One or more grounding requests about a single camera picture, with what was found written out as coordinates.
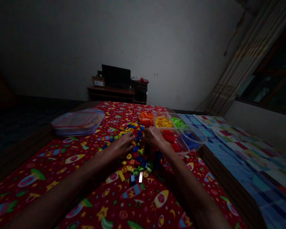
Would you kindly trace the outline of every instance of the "red bedsheet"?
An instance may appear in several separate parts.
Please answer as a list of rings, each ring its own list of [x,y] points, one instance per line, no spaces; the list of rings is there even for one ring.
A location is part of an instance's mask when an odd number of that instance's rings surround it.
[[[70,173],[92,158],[98,148],[119,133],[118,128],[137,121],[143,105],[103,102],[101,126],[91,136],[57,137],[0,183],[0,228]],[[156,111],[163,107],[146,106]],[[198,154],[184,158],[233,228],[247,228]],[[153,170],[141,184],[121,182],[116,170],[106,168],[80,193],[78,201],[57,225],[59,228],[193,228],[186,200],[167,163]]]

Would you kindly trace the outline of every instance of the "hand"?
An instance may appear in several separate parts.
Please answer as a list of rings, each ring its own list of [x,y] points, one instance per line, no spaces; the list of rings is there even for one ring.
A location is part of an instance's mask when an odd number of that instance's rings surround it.
[[[131,145],[132,141],[136,141],[136,139],[133,133],[129,131],[127,134],[112,142],[105,150],[112,159],[117,159],[133,149],[134,146]]]
[[[160,149],[161,151],[164,151],[169,146],[171,146],[170,143],[163,138],[159,129],[152,126],[145,128],[143,132],[143,140],[146,143]]]

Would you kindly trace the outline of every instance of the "checkered blanket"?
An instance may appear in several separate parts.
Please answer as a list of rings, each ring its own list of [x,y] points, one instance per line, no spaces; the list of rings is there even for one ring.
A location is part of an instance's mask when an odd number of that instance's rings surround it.
[[[286,157],[222,117],[184,115],[207,147],[256,200],[268,228],[286,228]]]

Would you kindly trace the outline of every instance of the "white wall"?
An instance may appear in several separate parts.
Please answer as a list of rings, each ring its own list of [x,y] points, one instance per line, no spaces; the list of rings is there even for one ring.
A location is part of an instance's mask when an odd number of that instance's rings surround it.
[[[247,13],[224,57],[242,14],[235,0],[0,0],[0,69],[17,94],[88,100],[113,65],[149,80],[148,104],[194,110],[248,30]]]
[[[224,118],[286,154],[286,115],[234,101]]]

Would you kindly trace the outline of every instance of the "forearm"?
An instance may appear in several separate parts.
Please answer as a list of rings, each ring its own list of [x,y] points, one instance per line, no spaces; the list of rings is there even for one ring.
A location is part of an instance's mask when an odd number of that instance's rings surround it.
[[[51,228],[89,179],[110,162],[105,152],[97,154],[27,207],[5,228]]]
[[[215,202],[172,147],[164,147],[161,151],[172,167],[199,228],[230,228]]]

